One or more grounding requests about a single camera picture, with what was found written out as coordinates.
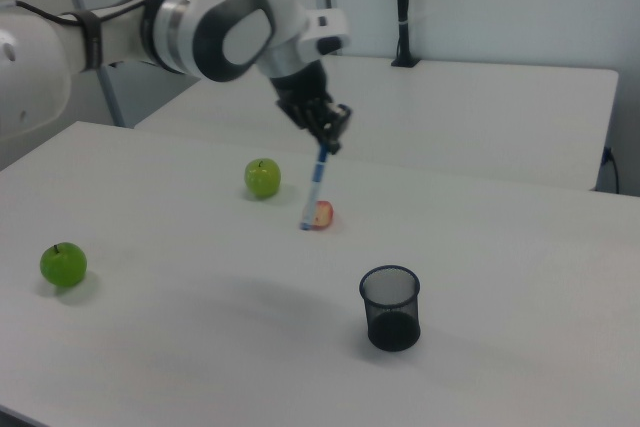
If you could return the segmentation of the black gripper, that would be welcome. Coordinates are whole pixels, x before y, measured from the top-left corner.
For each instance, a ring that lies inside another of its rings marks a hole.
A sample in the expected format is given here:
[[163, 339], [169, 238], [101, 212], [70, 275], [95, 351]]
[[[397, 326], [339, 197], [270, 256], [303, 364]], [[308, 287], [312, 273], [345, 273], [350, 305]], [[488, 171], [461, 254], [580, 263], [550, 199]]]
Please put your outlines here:
[[330, 153], [341, 149], [341, 136], [348, 129], [353, 110], [344, 104], [327, 104], [327, 75], [320, 61], [314, 61], [300, 71], [270, 80], [277, 94], [276, 105], [299, 128], [306, 128]]

